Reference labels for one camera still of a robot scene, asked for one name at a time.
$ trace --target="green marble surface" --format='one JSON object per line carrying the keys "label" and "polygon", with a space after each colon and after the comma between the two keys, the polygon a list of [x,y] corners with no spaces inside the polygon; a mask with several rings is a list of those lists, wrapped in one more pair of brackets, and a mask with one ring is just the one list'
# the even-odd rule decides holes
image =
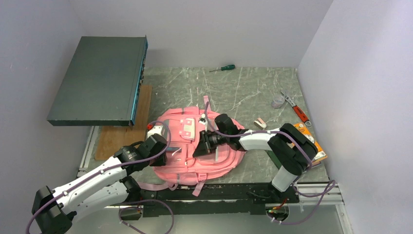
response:
{"label": "green marble surface", "polygon": [[[279,109],[271,107],[273,96],[279,95],[281,89],[287,89],[293,101],[308,113],[295,68],[237,67],[231,71],[208,72],[214,69],[217,68],[146,68],[144,84],[153,86],[149,121],[156,120],[169,108],[195,105],[203,108],[203,96],[208,95],[213,111],[227,113],[248,129],[258,129],[253,121],[259,117],[267,123],[267,129],[300,122],[287,102]],[[92,155],[89,169],[101,163]],[[252,150],[227,175],[207,183],[269,182],[277,170],[265,151]],[[132,176],[138,181],[163,183],[151,167]],[[320,165],[302,175],[299,181],[328,180],[324,165]]]}

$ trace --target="red handle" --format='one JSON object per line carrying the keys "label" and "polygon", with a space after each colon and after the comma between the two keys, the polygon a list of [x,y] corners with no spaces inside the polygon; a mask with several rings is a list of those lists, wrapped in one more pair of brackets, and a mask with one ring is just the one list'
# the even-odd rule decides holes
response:
{"label": "red handle", "polygon": [[298,106],[294,106],[293,109],[297,113],[298,117],[300,117],[301,121],[303,121],[304,123],[309,121],[308,117]]}

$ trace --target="cutting board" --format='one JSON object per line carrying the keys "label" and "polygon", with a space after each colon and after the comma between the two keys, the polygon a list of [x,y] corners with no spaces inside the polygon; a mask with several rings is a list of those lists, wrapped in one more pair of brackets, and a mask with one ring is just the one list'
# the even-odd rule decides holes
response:
{"label": "cutting board", "polygon": [[152,86],[142,85],[139,91],[135,125],[130,127],[103,126],[95,160],[107,160],[124,145],[145,140]]}

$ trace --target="wall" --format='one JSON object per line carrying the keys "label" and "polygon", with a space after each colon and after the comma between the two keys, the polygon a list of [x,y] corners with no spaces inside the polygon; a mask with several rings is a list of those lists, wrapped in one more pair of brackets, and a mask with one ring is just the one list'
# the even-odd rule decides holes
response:
{"label": "wall", "polygon": [[413,2],[335,0],[300,65],[356,234],[413,233]]}
{"label": "wall", "polygon": [[332,0],[70,0],[93,36],[148,36],[147,66],[297,67]]}
{"label": "wall", "polygon": [[67,0],[0,1],[0,233],[24,233],[36,191],[76,175],[88,128],[46,117],[85,34]]}

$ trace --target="backpack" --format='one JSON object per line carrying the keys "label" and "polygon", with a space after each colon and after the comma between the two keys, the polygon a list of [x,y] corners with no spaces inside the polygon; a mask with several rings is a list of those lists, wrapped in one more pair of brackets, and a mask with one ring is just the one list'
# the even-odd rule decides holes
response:
{"label": "backpack", "polygon": [[[236,151],[227,144],[219,145],[216,152],[200,157],[192,157],[200,138],[200,131],[206,129],[203,121],[205,111],[197,106],[169,109],[158,120],[166,123],[171,132],[169,147],[180,148],[175,152],[167,152],[165,166],[153,167],[154,172],[166,184],[197,185],[194,195],[198,196],[205,181],[221,177],[235,168],[243,159],[245,152]],[[219,115],[208,109],[208,118],[211,123]],[[239,128],[244,127],[236,120],[232,120]]]}

